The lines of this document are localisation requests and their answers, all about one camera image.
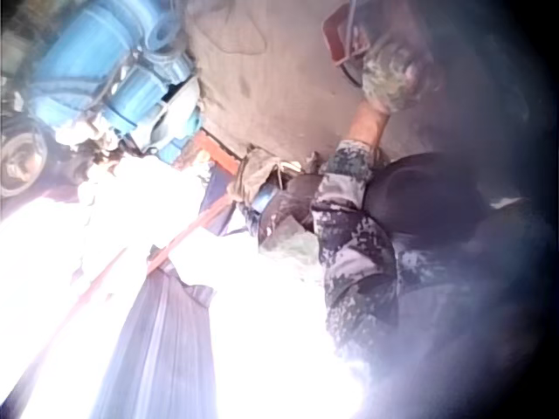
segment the hand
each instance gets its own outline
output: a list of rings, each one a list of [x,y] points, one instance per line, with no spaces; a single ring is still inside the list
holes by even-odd
[[[367,101],[381,113],[394,113],[417,103],[437,88],[432,65],[388,36],[365,55],[362,85]]]

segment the person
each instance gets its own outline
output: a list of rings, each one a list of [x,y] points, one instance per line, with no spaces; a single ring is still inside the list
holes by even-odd
[[[520,272],[536,264],[536,257],[518,262],[542,237],[534,223],[516,220],[512,228],[504,223],[500,232],[487,233],[491,228],[484,220],[510,218],[510,209],[495,215],[480,199],[475,182],[453,186],[454,181],[446,181],[452,175],[438,170],[431,172],[438,173],[434,180],[423,182],[425,168],[444,160],[440,156],[392,163],[397,167],[392,173],[405,179],[410,172],[405,168],[427,161],[419,164],[421,182],[398,183],[388,179],[386,170],[379,175],[371,169],[372,152],[390,116],[430,90],[427,72],[425,62],[394,40],[369,50],[363,71],[366,100],[329,159],[312,204],[325,271],[327,329],[337,352],[368,391],[391,381],[374,401],[378,417],[432,417],[433,409],[438,415],[447,409],[443,417],[451,416],[467,395],[481,395],[483,388],[486,395],[495,395],[492,386],[503,388],[502,377],[534,350],[539,333],[530,322],[533,302],[527,303],[526,294],[518,299],[510,293]],[[420,192],[404,191],[414,184]],[[433,192],[441,189],[447,192],[442,198]],[[524,203],[516,207],[526,212]],[[436,229],[449,234],[429,237],[429,230]],[[479,263],[489,251],[511,250],[512,242],[525,247]],[[497,264],[518,269],[492,270]],[[493,372],[493,379],[484,377]]]

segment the glove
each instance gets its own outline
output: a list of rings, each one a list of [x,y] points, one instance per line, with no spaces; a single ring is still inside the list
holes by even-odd
[[[433,66],[390,37],[379,38],[363,62],[362,88],[379,112],[391,114],[417,103],[438,88]]]

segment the camouflage sleeve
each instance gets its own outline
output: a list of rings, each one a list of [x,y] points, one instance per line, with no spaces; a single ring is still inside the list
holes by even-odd
[[[327,328],[339,354],[370,364],[396,322],[396,262],[389,238],[361,211],[371,177],[369,147],[342,141],[313,203],[325,268]]]

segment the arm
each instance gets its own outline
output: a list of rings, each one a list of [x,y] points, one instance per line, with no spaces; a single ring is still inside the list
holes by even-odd
[[[361,211],[371,177],[369,156],[388,115],[367,102],[328,162],[313,205],[325,268],[327,328],[343,357],[369,360],[396,320],[396,263],[390,240]]]

